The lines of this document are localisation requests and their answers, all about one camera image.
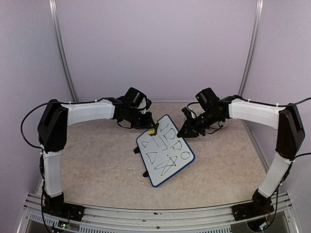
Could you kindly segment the yellow whiteboard eraser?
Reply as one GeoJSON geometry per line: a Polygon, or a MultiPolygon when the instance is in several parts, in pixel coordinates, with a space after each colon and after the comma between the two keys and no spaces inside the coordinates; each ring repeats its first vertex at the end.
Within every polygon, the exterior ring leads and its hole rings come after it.
{"type": "Polygon", "coordinates": [[[148,135],[154,136],[157,134],[157,129],[158,129],[159,124],[157,122],[152,125],[152,127],[148,130],[148,135]]]}

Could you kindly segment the blue-framed whiteboard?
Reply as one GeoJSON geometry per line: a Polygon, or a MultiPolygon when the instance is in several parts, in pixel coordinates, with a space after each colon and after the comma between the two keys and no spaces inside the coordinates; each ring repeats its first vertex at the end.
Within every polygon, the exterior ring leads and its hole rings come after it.
{"type": "Polygon", "coordinates": [[[165,114],[158,121],[156,135],[146,130],[136,139],[152,187],[159,187],[195,160],[195,154],[184,138],[178,138],[179,129],[165,114]]]}

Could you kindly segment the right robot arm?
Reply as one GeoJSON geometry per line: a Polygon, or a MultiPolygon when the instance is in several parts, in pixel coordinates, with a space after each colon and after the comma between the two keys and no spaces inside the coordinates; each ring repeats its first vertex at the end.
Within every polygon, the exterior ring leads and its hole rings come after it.
{"type": "Polygon", "coordinates": [[[233,206],[236,215],[258,216],[271,211],[271,196],[287,178],[305,139],[305,130],[296,104],[259,103],[244,100],[238,95],[220,99],[211,88],[202,90],[195,97],[204,112],[196,116],[188,107],[182,109],[186,120],[177,134],[179,138],[205,136],[212,124],[225,122],[227,119],[250,121],[277,130],[275,156],[263,182],[254,192],[251,202],[233,206]]]}

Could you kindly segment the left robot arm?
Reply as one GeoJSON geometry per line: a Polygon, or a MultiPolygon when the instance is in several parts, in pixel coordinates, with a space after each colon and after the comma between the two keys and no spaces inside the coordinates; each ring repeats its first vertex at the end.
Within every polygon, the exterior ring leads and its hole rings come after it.
{"type": "Polygon", "coordinates": [[[63,216],[68,211],[60,183],[60,156],[67,143],[67,129],[73,124],[93,120],[116,120],[130,123],[130,129],[147,129],[156,135],[158,123],[153,120],[146,97],[101,98],[85,102],[50,100],[38,124],[41,149],[40,172],[44,181],[43,196],[46,210],[63,216]]]}

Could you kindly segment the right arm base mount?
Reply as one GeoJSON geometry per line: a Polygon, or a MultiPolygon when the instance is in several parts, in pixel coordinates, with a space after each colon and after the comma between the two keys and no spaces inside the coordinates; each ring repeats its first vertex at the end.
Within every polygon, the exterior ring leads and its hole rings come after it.
{"type": "Polygon", "coordinates": [[[245,220],[257,216],[262,216],[272,213],[274,211],[274,207],[272,204],[268,204],[265,207],[255,207],[253,202],[247,202],[243,204],[236,204],[231,207],[232,214],[234,216],[235,221],[245,220]]]}

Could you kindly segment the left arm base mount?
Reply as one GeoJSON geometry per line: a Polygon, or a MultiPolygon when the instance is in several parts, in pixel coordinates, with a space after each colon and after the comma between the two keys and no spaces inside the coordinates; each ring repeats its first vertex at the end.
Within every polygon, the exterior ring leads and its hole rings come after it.
{"type": "Polygon", "coordinates": [[[64,202],[60,208],[52,208],[47,205],[43,206],[43,212],[51,216],[60,217],[67,220],[82,221],[85,207],[77,204],[64,202]]]}

